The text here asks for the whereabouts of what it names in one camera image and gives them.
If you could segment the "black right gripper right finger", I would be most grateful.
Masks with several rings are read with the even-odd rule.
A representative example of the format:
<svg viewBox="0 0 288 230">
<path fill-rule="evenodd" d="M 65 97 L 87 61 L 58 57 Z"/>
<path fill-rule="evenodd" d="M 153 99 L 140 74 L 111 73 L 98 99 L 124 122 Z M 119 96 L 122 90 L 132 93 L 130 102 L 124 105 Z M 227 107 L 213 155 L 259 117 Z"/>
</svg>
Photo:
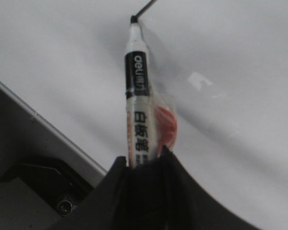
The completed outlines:
<svg viewBox="0 0 288 230">
<path fill-rule="evenodd" d="M 210 196 L 166 146 L 161 157 L 169 230 L 256 230 Z"/>
</svg>

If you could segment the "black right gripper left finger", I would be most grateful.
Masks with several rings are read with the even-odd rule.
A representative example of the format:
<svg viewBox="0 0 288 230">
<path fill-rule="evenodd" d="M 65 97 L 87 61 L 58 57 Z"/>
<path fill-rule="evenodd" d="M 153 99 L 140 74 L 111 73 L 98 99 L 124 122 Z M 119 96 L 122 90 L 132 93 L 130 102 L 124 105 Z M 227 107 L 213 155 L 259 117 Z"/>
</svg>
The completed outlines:
<svg viewBox="0 0 288 230">
<path fill-rule="evenodd" d="M 127 176 L 126 158 L 119 156 L 102 181 L 53 230 L 124 230 Z"/>
</svg>

